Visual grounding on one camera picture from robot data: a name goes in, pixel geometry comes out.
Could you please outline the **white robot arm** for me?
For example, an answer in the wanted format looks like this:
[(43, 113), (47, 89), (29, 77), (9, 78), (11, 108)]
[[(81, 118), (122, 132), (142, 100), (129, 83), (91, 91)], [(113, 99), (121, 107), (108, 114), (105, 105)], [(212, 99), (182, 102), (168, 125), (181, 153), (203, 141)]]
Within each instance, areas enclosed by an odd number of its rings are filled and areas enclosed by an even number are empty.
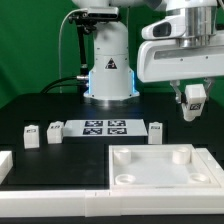
[[(139, 95), (133, 76), (145, 82), (224, 75), (224, 31), (215, 27), (217, 0), (72, 0), (93, 33), (94, 66), (85, 98), (97, 102)], [(129, 67), (128, 30), (119, 9), (147, 5), (166, 17), (142, 29), (137, 70)]]

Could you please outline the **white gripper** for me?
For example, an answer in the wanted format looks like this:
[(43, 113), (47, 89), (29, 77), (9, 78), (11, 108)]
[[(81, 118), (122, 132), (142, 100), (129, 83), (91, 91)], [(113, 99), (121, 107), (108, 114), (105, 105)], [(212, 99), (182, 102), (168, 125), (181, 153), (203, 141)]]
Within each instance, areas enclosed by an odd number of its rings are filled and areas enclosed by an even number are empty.
[(170, 15), (141, 32), (137, 57), (143, 83), (170, 81), (178, 104), (184, 102), (180, 81), (203, 78), (203, 98), (209, 100), (215, 79), (224, 75), (224, 30), (217, 31), (213, 14)]

